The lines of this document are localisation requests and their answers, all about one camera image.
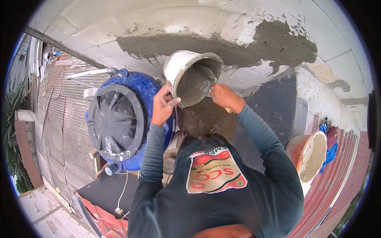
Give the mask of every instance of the shoe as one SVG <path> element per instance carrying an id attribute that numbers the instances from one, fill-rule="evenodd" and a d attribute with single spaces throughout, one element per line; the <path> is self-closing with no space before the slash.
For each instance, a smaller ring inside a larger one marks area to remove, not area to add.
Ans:
<path id="1" fill-rule="evenodd" d="M 185 137 L 189 135 L 188 129 L 185 126 L 182 126 L 180 130 L 182 132 L 181 141 L 184 141 Z"/>
<path id="2" fill-rule="evenodd" d="M 210 126 L 210 129 L 209 129 L 209 133 L 208 134 L 213 134 L 213 133 L 216 133 L 218 134 L 219 133 L 219 126 L 217 124 L 212 124 Z"/>

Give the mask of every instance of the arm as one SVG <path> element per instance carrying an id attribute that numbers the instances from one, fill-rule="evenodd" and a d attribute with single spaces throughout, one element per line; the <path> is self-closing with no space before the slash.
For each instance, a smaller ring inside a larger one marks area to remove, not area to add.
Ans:
<path id="1" fill-rule="evenodd" d="M 247 104 L 238 114 L 246 132 L 261 152 L 265 175 L 285 194 L 291 192 L 304 200 L 298 172 L 287 156 L 282 143 L 268 124 Z"/>
<path id="2" fill-rule="evenodd" d="M 288 158 L 282 143 L 274 131 L 246 104 L 224 84 L 215 84 L 210 91 L 213 102 L 232 109 L 238 114 L 246 132 L 253 139 L 261 152 L 265 175 L 286 195 L 296 196 L 303 201 L 303 190 L 294 164 Z"/>
<path id="3" fill-rule="evenodd" d="M 129 220 L 133 222 L 144 219 L 147 213 L 155 209 L 154 200 L 156 194 L 163 188 L 163 153 L 165 128 L 164 123 L 171 116 L 173 108 L 180 102 L 180 98 L 173 99 L 167 96 L 172 90 L 168 81 L 154 96 L 154 111 L 151 125 L 147 135 L 147 144 L 144 150 L 143 160 L 138 178 L 138 187 L 132 199 Z"/>
<path id="4" fill-rule="evenodd" d="M 139 172 L 139 179 L 160 184 L 161 187 L 163 179 L 164 140 L 164 127 L 151 123 Z"/>

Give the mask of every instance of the dark long-sleeve shirt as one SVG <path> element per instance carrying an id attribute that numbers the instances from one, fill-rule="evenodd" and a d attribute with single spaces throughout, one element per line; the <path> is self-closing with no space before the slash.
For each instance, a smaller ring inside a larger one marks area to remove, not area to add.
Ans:
<path id="1" fill-rule="evenodd" d="M 258 238 L 286 237 L 292 231 L 304 205 L 298 173 L 262 118 L 248 105 L 238 117 L 262 153 L 264 175 L 245 166 L 229 143 L 206 138 L 178 154 L 165 188 L 165 129 L 151 124 L 127 237 L 192 237 L 233 224 L 244 225 Z"/>

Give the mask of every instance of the metal roof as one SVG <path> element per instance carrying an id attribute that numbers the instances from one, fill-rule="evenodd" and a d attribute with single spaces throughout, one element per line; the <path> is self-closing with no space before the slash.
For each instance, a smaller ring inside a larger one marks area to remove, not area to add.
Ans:
<path id="1" fill-rule="evenodd" d="M 353 131 L 345 133 L 341 129 L 338 132 L 336 158 L 314 178 L 304 198 L 303 217 L 288 237 L 307 237 L 326 217 L 350 168 L 356 140 L 358 137 Z"/>
<path id="2" fill-rule="evenodd" d="M 351 173 L 345 182 L 343 190 L 337 198 L 335 204 L 330 209 L 327 217 L 309 236 L 311 238 L 327 237 L 337 226 L 352 199 L 357 195 L 363 186 L 364 178 L 367 173 L 371 150 L 369 149 L 368 134 L 362 131 L 360 134 L 359 148 L 356 154 Z"/>
<path id="3" fill-rule="evenodd" d="M 61 195 L 74 208 L 75 190 L 95 179 L 94 161 L 89 157 L 94 147 L 85 123 L 90 101 L 83 99 L 83 91 L 88 87 L 67 81 L 66 76 L 94 69 L 65 52 L 50 56 L 38 90 L 35 133 L 42 175 L 52 186 L 61 189 Z M 103 74 L 79 79 L 100 86 L 108 78 L 109 75 Z"/>

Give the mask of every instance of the red bag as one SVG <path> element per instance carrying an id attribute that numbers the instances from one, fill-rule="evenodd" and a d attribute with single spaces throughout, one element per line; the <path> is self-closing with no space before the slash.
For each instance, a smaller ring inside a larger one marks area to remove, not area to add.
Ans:
<path id="1" fill-rule="evenodd" d="M 327 132 L 327 150 L 331 149 L 337 141 L 337 127 L 333 126 Z"/>

